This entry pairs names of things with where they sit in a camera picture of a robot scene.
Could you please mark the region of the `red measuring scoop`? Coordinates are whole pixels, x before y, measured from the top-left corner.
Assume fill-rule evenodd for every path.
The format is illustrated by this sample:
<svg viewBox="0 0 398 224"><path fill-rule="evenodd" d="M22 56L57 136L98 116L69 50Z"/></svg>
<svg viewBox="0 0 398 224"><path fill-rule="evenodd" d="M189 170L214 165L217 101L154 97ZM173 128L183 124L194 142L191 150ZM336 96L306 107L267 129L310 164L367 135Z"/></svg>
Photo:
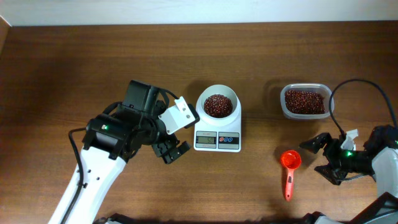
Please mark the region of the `red measuring scoop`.
<svg viewBox="0 0 398 224"><path fill-rule="evenodd" d="M294 192L294 171L300 167L302 160L297 151L288 150L282 153L280 162L287 171L284 195L286 201L289 202L291 201Z"/></svg>

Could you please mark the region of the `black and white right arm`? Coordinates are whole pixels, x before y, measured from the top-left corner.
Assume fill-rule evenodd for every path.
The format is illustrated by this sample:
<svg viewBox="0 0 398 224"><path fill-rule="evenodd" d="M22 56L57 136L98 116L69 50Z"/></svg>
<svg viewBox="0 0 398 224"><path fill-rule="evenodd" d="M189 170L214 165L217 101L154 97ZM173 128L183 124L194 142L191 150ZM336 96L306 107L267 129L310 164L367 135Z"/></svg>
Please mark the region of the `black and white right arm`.
<svg viewBox="0 0 398 224"><path fill-rule="evenodd" d="M376 126L362 151L356 150L356 129L338 139L330 133L300 143L299 147L316 154L323 149L328 164L315 171L333 185L370 176L376 183L377 199L350 223L397 223L397 128Z"/></svg>

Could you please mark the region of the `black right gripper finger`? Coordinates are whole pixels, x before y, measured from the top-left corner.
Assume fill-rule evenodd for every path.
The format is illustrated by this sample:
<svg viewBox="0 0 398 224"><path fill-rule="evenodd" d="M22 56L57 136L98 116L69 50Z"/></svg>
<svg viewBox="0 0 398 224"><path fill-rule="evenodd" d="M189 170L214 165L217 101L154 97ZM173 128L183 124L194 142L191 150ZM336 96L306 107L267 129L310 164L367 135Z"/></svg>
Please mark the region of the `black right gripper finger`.
<svg viewBox="0 0 398 224"><path fill-rule="evenodd" d="M299 144L299 147L302 149L306 149L311 153L317 154L318 151L324 148L324 146L330 141L331 136L329 133L321 133L308 141L301 142Z"/></svg>
<svg viewBox="0 0 398 224"><path fill-rule="evenodd" d="M340 185L348 175L347 171L333 169L329 164L324 166L316 166L314 170L333 185Z"/></svg>

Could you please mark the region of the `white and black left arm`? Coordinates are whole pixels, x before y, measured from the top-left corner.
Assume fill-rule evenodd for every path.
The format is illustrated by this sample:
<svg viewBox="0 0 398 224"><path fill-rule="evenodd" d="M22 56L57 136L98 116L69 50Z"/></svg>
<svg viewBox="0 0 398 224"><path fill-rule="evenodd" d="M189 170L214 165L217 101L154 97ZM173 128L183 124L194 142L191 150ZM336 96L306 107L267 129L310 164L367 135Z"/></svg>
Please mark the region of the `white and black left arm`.
<svg viewBox="0 0 398 224"><path fill-rule="evenodd" d="M110 104L83 128L78 149L68 133L77 165L50 223L93 223L113 182L142 146L151 146L165 164L171 164L191 146L175 132L199 122L195 107L171 91L130 81L123 101Z"/></svg>

